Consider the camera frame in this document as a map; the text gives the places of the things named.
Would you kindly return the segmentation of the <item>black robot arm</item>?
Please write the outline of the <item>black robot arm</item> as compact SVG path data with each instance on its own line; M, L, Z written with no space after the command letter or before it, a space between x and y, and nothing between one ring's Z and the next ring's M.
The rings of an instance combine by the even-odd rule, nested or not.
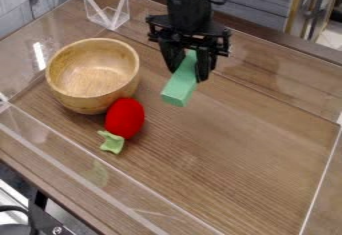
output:
M219 56L230 55L231 30L212 18L212 5L227 0L166 0L167 13L148 15L148 40L159 44L167 68L174 73L186 57L195 51L195 78L208 79Z

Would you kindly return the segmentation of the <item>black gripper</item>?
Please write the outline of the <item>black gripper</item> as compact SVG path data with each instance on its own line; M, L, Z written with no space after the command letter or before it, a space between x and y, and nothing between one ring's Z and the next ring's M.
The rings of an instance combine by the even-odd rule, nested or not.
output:
M216 67L216 55L230 55L231 30L214 20L204 22L194 31L174 27L167 15L148 15L148 40L156 42L167 68L174 73L186 57L184 49L196 50L196 81L208 79Z

